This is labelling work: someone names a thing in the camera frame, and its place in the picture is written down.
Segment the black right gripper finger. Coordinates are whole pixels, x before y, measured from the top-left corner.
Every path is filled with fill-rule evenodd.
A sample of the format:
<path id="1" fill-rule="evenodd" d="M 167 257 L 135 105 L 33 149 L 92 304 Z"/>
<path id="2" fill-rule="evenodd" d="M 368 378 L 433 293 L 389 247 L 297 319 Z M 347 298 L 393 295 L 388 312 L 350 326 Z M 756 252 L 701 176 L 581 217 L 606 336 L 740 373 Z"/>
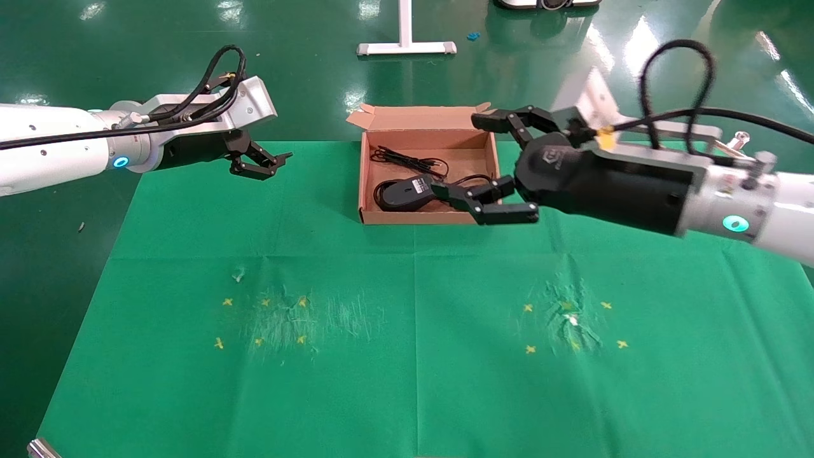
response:
<path id="1" fill-rule="evenodd" d="M 477 130 L 494 134 L 511 134 L 523 151 L 541 151 L 544 148 L 576 148 L 572 139 L 560 128 L 553 115 L 535 106 L 514 110 L 494 109 L 474 113 L 471 123 Z"/>
<path id="2" fill-rule="evenodd" d="M 481 186 L 461 186 L 440 183 L 439 199 L 457 211 L 468 212 L 478 225 L 533 224 L 540 211 L 533 203 L 503 204 L 501 200 L 514 194 L 511 175 L 489 179 Z"/>

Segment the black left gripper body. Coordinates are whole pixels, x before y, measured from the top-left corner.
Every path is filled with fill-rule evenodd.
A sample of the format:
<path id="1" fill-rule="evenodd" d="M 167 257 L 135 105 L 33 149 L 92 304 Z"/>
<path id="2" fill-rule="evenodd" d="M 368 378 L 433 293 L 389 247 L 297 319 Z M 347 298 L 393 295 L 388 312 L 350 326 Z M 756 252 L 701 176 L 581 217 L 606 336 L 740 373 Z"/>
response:
<path id="1" fill-rule="evenodd" d="M 240 147 L 247 146 L 247 131 L 193 134 L 180 136 L 163 145 L 157 170 L 174 169 L 213 160 L 229 160 Z"/>

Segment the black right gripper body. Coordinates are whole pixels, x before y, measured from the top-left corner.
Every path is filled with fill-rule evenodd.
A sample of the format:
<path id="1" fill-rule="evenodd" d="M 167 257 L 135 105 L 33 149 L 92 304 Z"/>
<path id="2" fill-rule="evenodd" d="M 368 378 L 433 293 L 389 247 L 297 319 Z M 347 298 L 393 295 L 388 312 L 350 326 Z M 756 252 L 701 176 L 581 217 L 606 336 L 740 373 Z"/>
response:
<path id="1" fill-rule="evenodd" d="M 517 192 L 528 202 L 663 235 L 677 232 L 692 178 L 573 148 L 557 132 L 529 142 L 514 166 Z"/>

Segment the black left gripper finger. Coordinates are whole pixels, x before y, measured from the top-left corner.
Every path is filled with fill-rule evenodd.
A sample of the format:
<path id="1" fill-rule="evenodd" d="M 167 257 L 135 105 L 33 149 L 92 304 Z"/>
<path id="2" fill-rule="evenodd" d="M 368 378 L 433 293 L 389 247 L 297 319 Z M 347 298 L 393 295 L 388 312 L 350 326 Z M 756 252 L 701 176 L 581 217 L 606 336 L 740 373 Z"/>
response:
<path id="1" fill-rule="evenodd" d="M 229 171 L 230 174 L 244 179 L 265 181 L 276 175 L 277 168 L 279 165 L 275 160 L 264 165 L 256 165 L 246 163 L 241 158 L 234 158 L 231 160 Z"/>
<path id="2" fill-rule="evenodd" d="M 293 151 L 273 155 L 262 148 L 259 143 L 253 141 L 250 134 L 242 134 L 239 151 L 242 156 L 246 156 L 256 165 L 285 165 L 287 160 L 294 155 Z"/>

